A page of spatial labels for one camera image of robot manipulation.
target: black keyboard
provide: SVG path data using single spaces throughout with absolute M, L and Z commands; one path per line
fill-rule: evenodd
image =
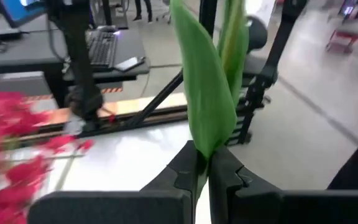
M 86 33 L 86 43 L 93 71 L 111 71 L 114 65 L 117 36 L 112 32 L 89 31 Z

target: desk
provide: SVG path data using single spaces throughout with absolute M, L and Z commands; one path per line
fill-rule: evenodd
M 57 54 L 64 57 L 66 46 L 63 34 L 59 30 L 52 32 Z M 43 72 L 59 107 L 64 106 L 65 95 L 68 92 L 63 81 L 62 68 L 62 62 L 50 50 L 47 32 L 33 32 L 24 35 L 20 40 L 10 41 L 7 51 L 0 53 L 0 74 Z
M 187 122 L 92 137 L 95 145 L 74 159 L 62 191 L 139 191 L 156 177 L 191 139 Z M 49 187 L 56 191 L 65 160 L 57 160 Z M 196 208 L 196 223 L 210 224 L 208 183 Z
M 47 30 L 47 15 L 43 14 L 37 18 L 35 18 L 33 21 L 30 21 L 23 26 L 20 27 L 20 30 L 23 32 L 40 32 L 40 31 L 46 31 Z M 51 29 L 57 30 L 57 26 L 54 23 L 51 23 Z M 10 28 L 9 24 L 6 22 L 5 19 L 0 19 L 0 29 L 7 29 Z
M 146 52 L 143 47 L 142 38 L 137 30 L 120 30 L 117 45 L 116 54 L 114 56 L 114 63 L 121 63 L 132 57 L 145 57 Z M 96 83 L 101 82 L 113 82 L 135 80 L 136 76 L 148 74 L 150 72 L 150 60 L 146 60 L 145 63 L 133 68 L 127 72 L 120 72 L 113 70 L 111 72 L 98 72 L 94 73 L 93 77 Z M 71 73 L 65 75 L 65 81 L 72 85 L 74 84 L 74 77 Z
M 53 30 L 52 35 L 55 49 L 61 57 L 64 57 L 67 53 L 62 32 Z M 59 108 L 63 108 L 64 99 L 68 92 L 68 84 L 73 83 L 73 76 L 68 76 L 67 83 L 64 81 L 62 75 L 63 64 L 50 50 L 48 33 L 32 32 L 20 40 L 9 42 L 8 46 L 7 52 L 0 53 L 0 73 L 42 71 L 57 105 Z M 115 58 L 117 58 L 117 62 L 121 62 L 131 57 L 145 57 L 142 39 L 137 31 L 122 30 L 117 41 Z M 150 72 L 149 65 L 150 62 L 147 61 L 126 73 L 117 71 L 95 73 L 94 77 L 101 82 L 135 80 L 136 75 Z

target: computer monitor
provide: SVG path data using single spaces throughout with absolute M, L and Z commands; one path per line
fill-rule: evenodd
M 39 7 L 26 8 L 22 4 L 22 1 L 0 0 L 0 13 L 12 28 L 20 27 L 45 12 L 45 8 L 41 5 Z

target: black cable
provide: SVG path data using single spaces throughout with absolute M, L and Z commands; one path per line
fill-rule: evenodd
M 50 50 L 52 51 L 52 53 L 54 54 L 54 56 L 55 56 L 57 59 L 59 59 L 61 62 L 65 63 L 66 60 L 65 60 L 64 58 L 62 58 L 62 57 L 56 52 L 55 45 L 54 45 L 54 39 L 53 39 L 52 28 L 51 28 L 51 25 L 50 25 L 51 22 L 49 21 L 49 15 L 47 15 L 46 22 L 47 22 L 47 30 L 48 30 L 49 48 L 50 48 Z
M 140 98 L 142 98 L 144 96 L 144 93 L 146 92 L 147 86 L 149 85 L 149 80 L 150 80 L 150 73 L 147 74 L 147 80 L 146 83 L 143 87 L 142 93 L 140 94 Z

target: green leaf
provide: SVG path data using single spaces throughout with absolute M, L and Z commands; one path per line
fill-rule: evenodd
M 236 111 L 221 59 L 212 39 L 181 0 L 170 9 L 180 44 L 188 120 L 194 143 L 208 160 L 230 137 Z
M 246 24 L 244 0 L 227 0 L 218 52 L 235 105 L 239 102 L 242 71 L 249 44 Z

